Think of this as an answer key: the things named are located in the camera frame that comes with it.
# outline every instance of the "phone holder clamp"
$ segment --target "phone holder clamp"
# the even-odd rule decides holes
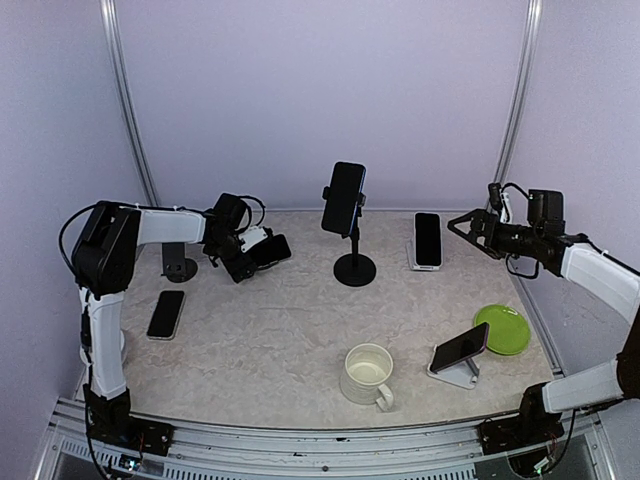
[[[433,348],[434,356],[437,348],[437,345]],[[476,388],[476,384],[478,383],[480,369],[473,361],[473,358],[468,358],[466,360],[460,360],[459,362],[440,370],[438,373],[434,373],[431,371],[431,362],[429,362],[429,365],[427,365],[427,375],[431,378],[441,380],[445,383],[450,383],[457,387],[473,390]]]

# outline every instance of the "purple-tinted wall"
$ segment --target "purple-tinted wall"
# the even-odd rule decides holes
[[[21,480],[80,373],[58,230],[98,199],[142,195],[99,2],[0,2],[0,65],[0,477]]]
[[[527,2],[137,0],[118,16],[165,204],[321,207],[339,159],[368,205],[470,208],[493,178]]]
[[[589,234],[597,245],[640,268],[636,0],[544,2],[509,179],[523,187],[561,190],[569,232]],[[527,284],[569,373],[621,350],[628,325],[602,302],[546,272]],[[640,478],[640,404],[613,407],[603,419],[620,478]]]

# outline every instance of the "green plate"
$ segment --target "green plate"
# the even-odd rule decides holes
[[[517,355],[526,350],[531,329],[525,318],[505,305],[487,305],[476,313],[474,326],[489,324],[487,348],[500,355]]]

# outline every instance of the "table surface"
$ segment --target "table surface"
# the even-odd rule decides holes
[[[474,390],[425,373],[434,345],[471,328],[481,307],[507,304],[526,317],[504,262],[443,228],[442,269],[413,272],[405,249],[413,215],[365,211],[360,247],[377,276],[350,288],[333,277],[333,263],[350,242],[321,230],[320,219],[319,212],[267,214],[265,225],[286,235],[293,256],[240,284],[213,269],[197,245],[187,254],[198,274],[172,284],[160,276],[160,246],[145,248],[122,311],[134,411],[252,427],[406,426],[515,410],[526,387],[552,379],[533,329],[520,355],[476,357]],[[150,340],[146,329],[166,289],[186,292],[177,333],[171,341]],[[393,356],[391,412],[353,404],[340,392],[344,358],[363,342]]]

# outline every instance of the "black smartphone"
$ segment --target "black smartphone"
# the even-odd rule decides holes
[[[489,324],[481,323],[462,335],[438,345],[429,369],[433,373],[438,373],[440,370],[481,353],[487,348],[488,338]]]
[[[416,213],[413,248],[416,270],[439,270],[442,266],[442,233],[440,215]]]
[[[266,267],[291,257],[291,249],[283,234],[261,241],[248,253],[258,267]]]
[[[351,235],[365,173],[364,165],[347,162],[335,164],[322,215],[323,230]]]
[[[156,309],[153,311],[147,337],[154,340],[171,340],[176,335],[176,327],[182,306],[184,292],[181,290],[164,290],[160,292]]]

